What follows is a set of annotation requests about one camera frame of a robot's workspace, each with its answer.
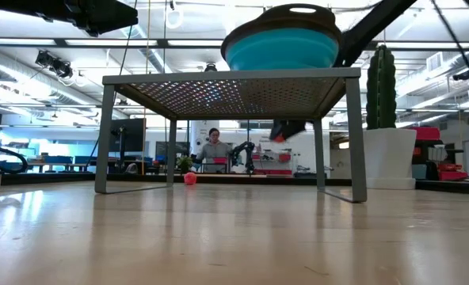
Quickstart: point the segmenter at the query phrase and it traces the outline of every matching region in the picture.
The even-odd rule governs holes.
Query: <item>red machine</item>
[[[445,149],[437,127],[410,127],[416,130],[416,144],[412,159],[413,176],[431,181],[458,181],[468,177],[462,165],[452,163],[455,154],[463,150]]]

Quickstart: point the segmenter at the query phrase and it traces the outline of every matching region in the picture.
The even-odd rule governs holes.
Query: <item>potted cactus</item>
[[[415,188],[411,162],[416,131],[395,127],[395,97],[395,57],[386,46],[380,46],[368,68],[364,132],[368,188]]]

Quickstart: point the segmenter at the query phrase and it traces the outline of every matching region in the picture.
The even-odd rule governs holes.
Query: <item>ceiling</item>
[[[123,1],[133,6],[134,0]],[[175,10],[170,8],[169,1],[152,0],[150,5],[147,1],[138,1],[136,7],[139,11],[139,24],[133,27],[133,39],[146,39],[150,34],[151,39],[223,39],[232,29],[238,27],[247,21],[253,20],[263,12],[263,7],[278,6],[291,1],[258,1],[244,0],[236,1],[236,4],[226,4],[225,0],[188,0],[177,1]],[[333,9],[337,17],[337,25],[340,29],[346,30],[353,27],[361,18],[363,18],[369,9],[363,11],[349,12],[353,8],[360,8],[376,3],[369,0],[349,0],[342,2],[316,0],[305,1],[315,5],[329,6]],[[469,9],[461,0],[440,0],[437,1],[443,14],[452,25],[456,35],[462,42],[469,42]],[[90,39],[82,30],[79,30],[68,23],[54,22],[48,23],[37,17],[27,17],[14,13],[1,12],[0,16],[0,37],[17,38],[48,38],[48,39]],[[99,40],[106,39],[127,39],[128,28],[107,32],[99,37]],[[454,108],[463,104],[469,108],[469,81],[447,83],[447,75],[453,72],[459,72],[463,69],[461,64],[454,68],[442,70],[441,74],[425,74],[426,80],[419,79],[417,74],[421,74],[426,69],[427,59],[435,55],[437,51],[418,51],[410,48],[406,50],[406,42],[417,41],[436,41],[452,42],[445,27],[441,24],[437,13],[432,9],[429,1],[418,0],[411,9],[408,9],[396,21],[389,25],[385,32],[379,34],[375,39],[380,43],[385,41],[398,41],[400,47],[394,51],[396,78],[398,91],[398,106],[401,109],[410,108]],[[57,82],[56,76],[48,71],[41,70],[35,64],[39,50],[47,50],[55,57],[71,63],[71,66],[77,74],[74,80]],[[151,60],[147,60],[146,53],[151,53]],[[366,70],[368,69],[369,59],[372,51],[365,51],[357,62],[355,67],[362,68],[362,77],[360,86],[362,92],[366,86]],[[71,104],[81,104],[74,101],[76,97],[81,97],[80,101],[88,105],[99,105],[102,101],[102,77],[105,75],[119,74],[144,74],[157,73],[159,66],[156,63],[161,59],[161,64],[166,68],[166,72],[201,72],[207,63],[215,63],[218,70],[229,70],[227,64],[223,61],[218,48],[204,49],[128,49],[127,53],[124,46],[118,48],[63,48],[63,47],[14,47],[9,45],[0,46],[0,55],[5,61],[6,67],[15,69],[18,64],[24,65],[23,70],[31,70],[35,74],[45,74],[48,80],[42,82],[48,85],[51,92],[43,94],[43,97],[51,96],[57,92],[68,92],[67,98],[73,100]],[[446,96],[444,99],[437,100],[432,104],[423,102],[430,101],[433,98]],[[38,100],[32,97],[36,103],[44,102],[48,106],[39,108],[22,108],[30,116],[45,116],[51,118],[56,113],[57,105],[62,105],[66,99],[59,99],[57,96],[49,100]],[[13,103],[0,99],[0,103]],[[345,101],[340,101],[335,112],[330,116],[337,116],[339,124],[344,123],[340,120],[344,112]],[[427,118],[436,116],[432,112],[400,112],[402,120],[409,122],[419,122]],[[0,113],[11,113],[11,109],[0,108]],[[77,116],[92,116],[98,112],[97,108],[79,108],[75,113]],[[142,114],[143,110],[137,108],[118,109],[119,117]],[[96,124],[97,120],[83,120],[84,124]]]

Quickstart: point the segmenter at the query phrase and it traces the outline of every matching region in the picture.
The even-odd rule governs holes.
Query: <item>shelf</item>
[[[105,76],[103,84],[172,120],[311,120],[344,96],[344,78],[359,77],[359,68],[324,68]]]

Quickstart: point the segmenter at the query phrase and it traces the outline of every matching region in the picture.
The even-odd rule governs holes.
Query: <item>blue bowl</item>
[[[226,61],[231,70],[325,68],[333,66],[337,55],[337,41],[322,32],[279,28],[233,44]]]
[[[237,27],[223,41],[221,53],[232,70],[326,68],[337,58],[340,39],[329,9],[288,4]]]

